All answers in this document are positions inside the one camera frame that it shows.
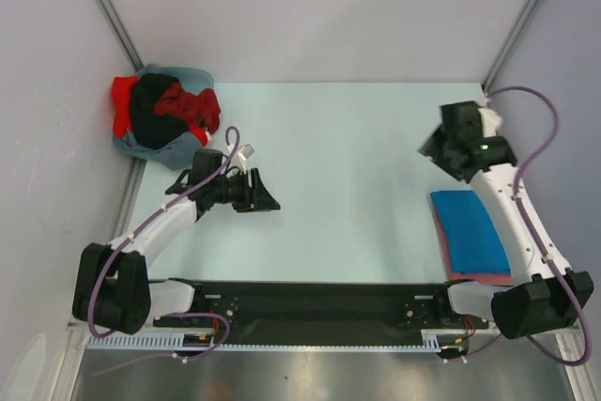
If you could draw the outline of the blue t-shirt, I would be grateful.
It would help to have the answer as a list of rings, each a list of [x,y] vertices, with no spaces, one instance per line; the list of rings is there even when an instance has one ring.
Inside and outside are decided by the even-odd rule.
[[[511,276],[495,226],[473,191],[432,192],[430,202],[451,274]]]

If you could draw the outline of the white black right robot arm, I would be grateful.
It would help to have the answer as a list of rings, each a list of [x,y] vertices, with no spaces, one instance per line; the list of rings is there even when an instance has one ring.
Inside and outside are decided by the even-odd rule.
[[[475,281],[447,285],[433,315],[454,327],[466,315],[496,324],[508,339],[569,328],[593,293],[586,271],[574,271],[543,227],[508,141],[496,132],[497,115],[475,101],[440,108],[441,122],[420,151],[464,181],[481,201],[508,259],[512,286]]]

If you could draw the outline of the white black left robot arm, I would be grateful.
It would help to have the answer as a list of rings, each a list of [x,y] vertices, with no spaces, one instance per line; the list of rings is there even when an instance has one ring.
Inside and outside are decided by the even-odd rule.
[[[83,249],[72,314],[87,323],[93,336],[135,334],[164,316],[178,317],[190,326],[206,318],[208,304],[196,296],[193,283],[153,282],[148,269],[216,205],[229,205],[237,213],[280,209],[258,169],[247,168],[245,161],[243,151],[229,155],[214,149],[197,151],[191,168],[166,190],[148,218],[107,244],[90,243]]]

